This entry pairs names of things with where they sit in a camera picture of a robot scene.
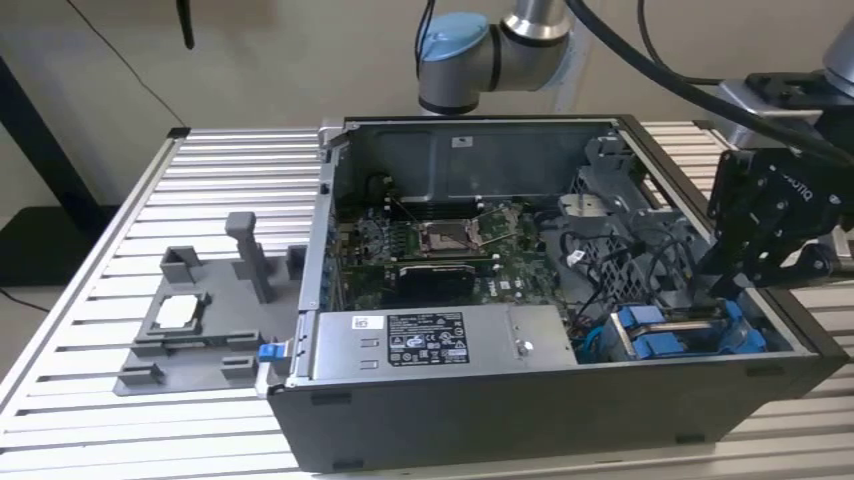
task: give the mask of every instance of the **aluminum extrusion table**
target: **aluminum extrusion table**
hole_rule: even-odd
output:
[[[645,124],[709,194],[725,142],[692,122]],[[258,214],[269,254],[306,243],[318,132],[193,130],[169,139],[0,385],[0,479],[297,479],[285,436],[251,389],[118,397],[117,372],[170,245],[237,257],[230,211]],[[854,356],[854,282],[796,292]],[[714,446],[396,470],[406,479],[854,478],[854,364],[800,400],[765,406]]]

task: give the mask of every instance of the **silver metal frame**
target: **silver metal frame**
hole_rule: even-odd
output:
[[[724,148],[720,138],[690,122],[645,126],[709,195]],[[267,402],[255,398],[253,389],[127,398],[111,390],[129,339],[161,280],[154,254],[146,252],[162,243],[190,239],[203,247],[203,256],[237,256],[217,235],[197,232],[225,219],[230,209],[247,206],[259,213],[259,240],[269,251],[282,252],[295,229],[307,234],[307,225],[293,225],[310,221],[307,204],[291,195],[287,182],[271,188],[250,180],[317,169],[317,135],[317,130],[194,131],[187,143],[207,142],[206,153],[194,154],[181,151],[181,142],[169,142],[174,145],[147,169],[3,382],[2,478],[309,480],[310,475],[297,469]],[[237,149],[239,144],[253,147],[254,142],[261,146]],[[202,191],[158,190],[162,180],[179,177],[221,178],[223,183]],[[179,226],[179,233],[170,233]],[[795,294],[854,355],[854,282]],[[87,378],[63,379],[58,374]],[[42,375],[53,378],[35,382]],[[440,466],[366,477],[400,478],[405,473],[409,479],[448,480],[852,478],[854,364],[804,399],[763,407],[714,446]]]

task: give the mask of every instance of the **black pole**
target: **black pole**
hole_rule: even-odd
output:
[[[107,227],[107,215],[95,202],[3,57],[0,99],[0,122],[54,192],[75,227],[95,243]]]

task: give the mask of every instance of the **black cable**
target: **black cable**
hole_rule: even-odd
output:
[[[594,287],[593,294],[590,295],[590,297],[585,301],[585,304],[582,305],[582,308],[578,310],[578,313],[576,314],[577,317],[582,316],[582,314],[588,310],[588,307],[590,307],[590,305],[593,305],[594,300],[597,299],[597,297],[602,294],[602,291],[605,290],[605,281],[604,281],[604,278],[602,278],[604,277],[602,265],[600,265],[600,263],[592,262],[588,265],[588,281],[593,283],[593,279],[590,277],[590,267],[592,266],[597,267],[597,275],[600,275],[600,281],[596,283],[596,285],[593,285],[593,287]]]
[[[117,47],[113,46],[113,43],[110,43],[110,40],[107,40],[107,38],[105,37],[105,35],[102,35],[102,32],[98,31],[98,28],[95,28],[95,25],[93,25],[93,22],[90,22],[90,19],[87,18],[87,16],[83,14],[83,12],[81,11],[81,9],[78,8],[78,6],[75,5],[73,0],[66,0],[66,3],[71,6],[71,8],[74,8],[75,12],[78,12],[78,15],[81,16],[81,18],[83,19],[83,21],[86,22],[86,24],[89,25],[90,29],[93,30],[93,32],[95,32],[95,35],[98,35],[98,37],[102,39],[102,41],[105,42],[105,44],[107,45],[107,47],[110,47],[110,49],[113,50],[113,53],[117,54],[117,57],[119,57],[119,60],[122,60],[122,63],[125,63],[125,66],[129,67],[129,70],[131,71],[131,74],[134,75],[134,77],[137,78],[137,81],[139,82],[139,84],[143,86],[143,88],[149,91],[149,93],[151,93],[151,96],[155,97],[155,99],[158,100],[158,102],[161,102],[161,105],[163,105],[163,108],[166,108],[170,113],[173,114],[173,116],[175,117],[175,120],[178,120],[178,123],[182,125],[182,127],[186,127],[187,124],[185,123],[185,120],[182,120],[182,117],[178,116],[178,114],[175,113],[175,111],[173,110],[173,108],[170,107],[170,105],[166,103],[166,101],[163,100],[163,98],[161,98],[161,95],[158,95],[155,93],[155,91],[151,89],[151,87],[149,85],[146,85],[146,82],[143,81],[143,78],[139,76],[139,73],[137,73],[137,70],[134,69],[134,67],[131,66],[131,64],[129,63],[129,61],[126,60],[125,56],[119,53],[119,50],[117,50]]]
[[[662,263],[662,259],[664,259],[664,256],[665,256],[665,253],[668,252],[668,250],[669,250],[670,248],[674,248],[674,247],[681,246],[682,244],[684,244],[682,240],[680,240],[678,238],[674,238],[673,240],[666,241],[666,242],[665,242],[665,243],[664,243],[664,244],[662,244],[662,245],[656,249],[656,252],[653,253],[653,259],[650,260],[650,268],[649,268],[649,270],[646,271],[646,278],[645,278],[645,280],[644,280],[644,283],[645,283],[645,285],[646,285],[648,291],[649,291],[653,295],[656,295],[657,297],[658,297],[658,295],[657,295],[657,293],[658,293],[658,292],[657,292],[657,291],[656,291],[656,289],[653,288],[653,283],[652,283],[652,280],[653,280],[653,274],[656,273],[656,267],[658,266],[658,264],[660,264],[660,263]]]
[[[662,57],[658,54],[658,50],[656,50],[653,39],[650,38],[650,30],[646,23],[646,0],[638,0],[638,29],[641,30],[641,39],[644,40],[646,51],[650,54],[650,58],[660,67],[666,68],[674,75],[678,75],[680,78],[692,85],[718,85],[724,81],[722,78],[686,77],[685,75],[677,73],[673,68],[668,66],[665,60],[662,60]]]
[[[39,306],[39,305],[37,305],[35,303],[30,303],[30,302],[27,302],[27,301],[22,300],[21,298],[15,298],[15,297],[13,296],[13,294],[11,294],[10,292],[7,292],[7,291],[6,291],[6,289],[5,289],[5,288],[0,288],[0,295],[3,295],[6,298],[9,298],[10,300],[13,300],[15,303],[18,303],[18,304],[21,304],[21,305],[25,305],[26,307],[35,308],[35,309],[37,309],[37,310],[39,310],[41,312],[45,312],[45,313],[50,313],[50,312],[51,312],[51,310],[49,310],[49,309],[47,309],[47,308],[45,308],[45,307],[41,307],[41,306]]]
[[[698,107],[709,110],[728,120],[744,125],[761,135],[777,140],[785,145],[799,148],[820,157],[828,157],[854,163],[854,158],[831,143],[816,139],[811,135],[783,127],[776,122],[765,120],[763,117],[743,110],[725,100],[704,92],[700,88],[689,85],[673,72],[658,66],[634,47],[621,38],[612,28],[590,10],[584,0],[566,0],[576,17],[585,24],[590,32],[600,38],[600,41],[614,51],[614,53],[638,70],[650,80],[664,88],[692,102]]]
[[[425,12],[418,22],[418,30],[416,31],[416,78],[422,73],[422,54],[425,53],[425,41],[428,40],[428,30],[433,22],[433,11],[437,8],[437,0],[428,0],[425,4]]]

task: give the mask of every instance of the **blue latch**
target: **blue latch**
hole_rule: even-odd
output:
[[[275,362],[285,358],[285,344],[283,343],[266,343],[258,347],[258,361],[259,362]]]

